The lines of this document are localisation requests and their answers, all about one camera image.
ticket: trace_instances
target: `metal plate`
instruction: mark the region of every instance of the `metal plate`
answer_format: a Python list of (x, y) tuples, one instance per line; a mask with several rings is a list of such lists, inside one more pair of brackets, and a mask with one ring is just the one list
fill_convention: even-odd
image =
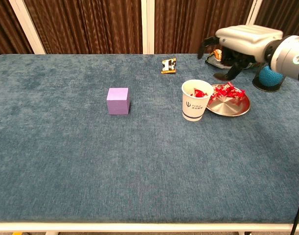
[[(222, 86), (223, 84), (212, 85), (214, 88)], [(251, 101), (247, 95), (244, 94), (242, 98), (231, 98), (231, 97), (217, 97), (216, 100), (210, 100), (207, 109), (214, 112), (215, 114), (236, 117), (243, 115), (248, 112), (251, 107)]]

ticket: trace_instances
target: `paper cup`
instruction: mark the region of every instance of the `paper cup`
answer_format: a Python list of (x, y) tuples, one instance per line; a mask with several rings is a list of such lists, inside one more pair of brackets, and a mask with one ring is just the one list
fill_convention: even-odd
[[(190, 96), (190, 94), (195, 93), (194, 88), (207, 93), (207, 96), (202, 98)], [(199, 121), (203, 117), (206, 106), (213, 93), (213, 87), (209, 83), (202, 80), (188, 80), (182, 84), (182, 92), (183, 117), (189, 121)]]

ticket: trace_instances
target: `curtain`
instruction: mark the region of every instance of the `curtain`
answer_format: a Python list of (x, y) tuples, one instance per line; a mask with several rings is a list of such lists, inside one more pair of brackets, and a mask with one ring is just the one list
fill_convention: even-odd
[(245, 24), (253, 0), (156, 0), (155, 53), (197, 53), (216, 30)]
[(0, 54), (33, 53), (20, 23), (7, 0), (0, 0)]
[(46, 53), (142, 53), (140, 0), (24, 0)]
[(299, 35), (299, 0), (263, 0), (255, 24)]

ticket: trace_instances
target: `white table frame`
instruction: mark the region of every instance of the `white table frame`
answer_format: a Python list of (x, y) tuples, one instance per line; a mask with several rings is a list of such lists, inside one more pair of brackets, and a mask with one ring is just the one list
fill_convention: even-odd
[(293, 224), (0, 223), (0, 232), (290, 232)]

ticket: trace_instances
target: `purple cube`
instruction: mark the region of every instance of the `purple cube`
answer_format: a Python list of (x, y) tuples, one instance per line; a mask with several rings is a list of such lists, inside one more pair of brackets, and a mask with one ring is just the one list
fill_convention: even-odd
[(129, 114), (129, 88), (109, 88), (107, 105), (109, 114), (111, 115)]

